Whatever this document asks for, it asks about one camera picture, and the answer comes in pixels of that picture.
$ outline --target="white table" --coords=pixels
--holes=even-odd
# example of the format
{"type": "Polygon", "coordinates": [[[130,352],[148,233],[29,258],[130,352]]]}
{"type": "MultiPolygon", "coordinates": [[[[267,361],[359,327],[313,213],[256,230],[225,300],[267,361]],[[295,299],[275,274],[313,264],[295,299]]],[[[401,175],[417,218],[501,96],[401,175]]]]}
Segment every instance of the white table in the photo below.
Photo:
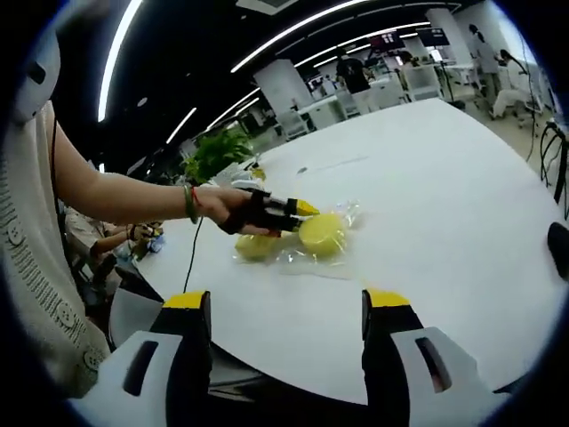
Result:
{"type": "MultiPolygon", "coordinates": [[[[386,85],[388,83],[391,82],[391,78],[389,76],[384,76],[384,77],[380,77],[377,80],[373,80],[372,82],[370,82],[370,86],[374,87],[377,85],[386,85]]],[[[338,97],[336,95],[330,95],[327,96],[321,100],[318,100],[306,107],[303,107],[301,109],[299,109],[299,114],[307,114],[310,113],[312,110],[314,109],[320,109],[324,106],[326,106],[327,104],[330,104],[332,102],[337,102],[338,101],[338,97]]]]}
{"type": "MultiPolygon", "coordinates": [[[[280,196],[323,208],[360,200],[365,221],[349,241],[357,274],[292,277],[238,263],[236,238],[204,222],[188,289],[212,292],[222,349],[305,391],[364,404],[367,280],[408,298],[424,326],[477,360],[492,390],[539,356],[566,292],[546,235],[564,221],[523,159],[476,120],[440,100],[405,104],[289,142],[261,164],[280,196]]],[[[141,272],[167,297],[183,286],[194,229],[164,226],[167,245],[141,272]]]]}
{"type": "MultiPolygon", "coordinates": [[[[439,62],[436,66],[442,69],[439,62]]],[[[468,85],[476,80],[473,75],[476,71],[474,69],[474,64],[472,63],[467,62],[464,64],[445,65],[445,70],[456,73],[462,85],[468,85]]]]}

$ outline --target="person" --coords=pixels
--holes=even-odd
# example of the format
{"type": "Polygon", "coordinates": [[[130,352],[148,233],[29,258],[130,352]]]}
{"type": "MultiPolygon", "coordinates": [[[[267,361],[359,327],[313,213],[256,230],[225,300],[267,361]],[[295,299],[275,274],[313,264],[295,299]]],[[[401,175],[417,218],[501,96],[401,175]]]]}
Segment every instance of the person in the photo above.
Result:
{"type": "Polygon", "coordinates": [[[500,56],[507,64],[508,79],[512,88],[503,89],[498,93],[490,111],[492,118],[503,117],[506,107],[511,107],[516,102],[527,102],[532,94],[530,76],[524,66],[505,49],[500,51],[500,56]]]}
{"type": "Polygon", "coordinates": [[[399,58],[403,62],[403,68],[419,67],[419,60],[414,58],[408,51],[399,53],[399,58]]]}
{"type": "Polygon", "coordinates": [[[485,86],[484,96],[489,105],[494,104],[496,96],[501,89],[498,75],[498,61],[494,49],[486,42],[484,35],[474,24],[469,25],[472,33],[470,51],[477,69],[481,71],[481,80],[485,86]]]}
{"type": "Polygon", "coordinates": [[[334,95],[336,93],[336,84],[330,78],[329,74],[326,74],[322,86],[324,87],[327,95],[334,95]]]}
{"type": "Polygon", "coordinates": [[[368,80],[373,79],[370,69],[364,67],[362,61],[350,58],[346,51],[338,49],[338,65],[336,75],[340,84],[348,89],[360,114],[367,114],[379,109],[368,80]]]}
{"type": "Polygon", "coordinates": [[[271,232],[247,223],[251,194],[246,191],[160,186],[90,167],[48,101],[60,64],[54,30],[37,39],[34,52],[22,69],[35,72],[24,77],[17,92],[0,152],[2,263],[30,349],[63,394],[78,398],[95,384],[109,348],[105,335],[85,316],[63,251],[57,199],[87,217],[117,225],[187,217],[196,222],[201,216],[225,230],[228,219],[237,218],[230,231],[271,232]]]}
{"type": "MultiPolygon", "coordinates": [[[[89,218],[72,207],[66,208],[65,231],[69,247],[80,259],[85,260],[94,273],[112,252],[126,242],[139,242],[150,238],[152,228],[145,225],[116,226],[89,218]]],[[[121,278],[113,270],[105,277],[108,296],[115,293],[121,278]]]]}

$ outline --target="standing person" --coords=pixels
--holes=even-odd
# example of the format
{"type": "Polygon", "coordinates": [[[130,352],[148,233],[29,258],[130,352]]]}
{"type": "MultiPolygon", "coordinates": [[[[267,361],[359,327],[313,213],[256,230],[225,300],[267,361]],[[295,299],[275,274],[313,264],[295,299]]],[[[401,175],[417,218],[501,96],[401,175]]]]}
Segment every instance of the standing person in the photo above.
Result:
{"type": "Polygon", "coordinates": [[[336,84],[330,78],[329,74],[324,77],[324,82],[322,83],[327,95],[334,95],[336,93],[336,84]]]}
{"type": "Polygon", "coordinates": [[[470,50],[475,60],[476,68],[482,71],[481,77],[485,86],[484,96],[488,104],[493,105],[501,89],[496,53],[490,44],[486,42],[484,35],[476,25],[470,24],[469,30],[472,33],[470,50]]]}
{"type": "Polygon", "coordinates": [[[350,58],[341,48],[338,49],[336,75],[340,84],[346,87],[354,97],[360,114],[371,113],[379,109],[373,99],[372,88],[368,81],[373,79],[372,71],[364,67],[362,61],[350,58]]]}

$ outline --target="monitor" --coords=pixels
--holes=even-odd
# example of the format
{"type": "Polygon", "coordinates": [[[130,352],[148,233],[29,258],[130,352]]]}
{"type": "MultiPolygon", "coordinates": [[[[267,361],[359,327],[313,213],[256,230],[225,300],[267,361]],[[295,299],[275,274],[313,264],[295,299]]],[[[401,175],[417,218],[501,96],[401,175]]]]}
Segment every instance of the monitor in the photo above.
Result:
{"type": "Polygon", "coordinates": [[[405,48],[403,40],[399,38],[399,35],[396,31],[370,37],[370,44],[372,45],[372,51],[379,53],[385,53],[388,51],[393,51],[395,49],[405,48]]]}
{"type": "Polygon", "coordinates": [[[450,45],[445,32],[441,28],[417,29],[417,35],[426,47],[450,45]]]}

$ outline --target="green bracelet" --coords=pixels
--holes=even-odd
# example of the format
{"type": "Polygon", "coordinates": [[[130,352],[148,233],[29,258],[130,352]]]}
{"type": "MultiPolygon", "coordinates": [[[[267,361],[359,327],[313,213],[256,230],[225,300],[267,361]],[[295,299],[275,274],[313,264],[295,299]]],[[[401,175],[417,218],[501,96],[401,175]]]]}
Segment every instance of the green bracelet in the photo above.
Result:
{"type": "Polygon", "coordinates": [[[194,206],[192,191],[188,185],[184,185],[184,197],[186,198],[186,215],[194,224],[197,224],[197,211],[194,206]]]}

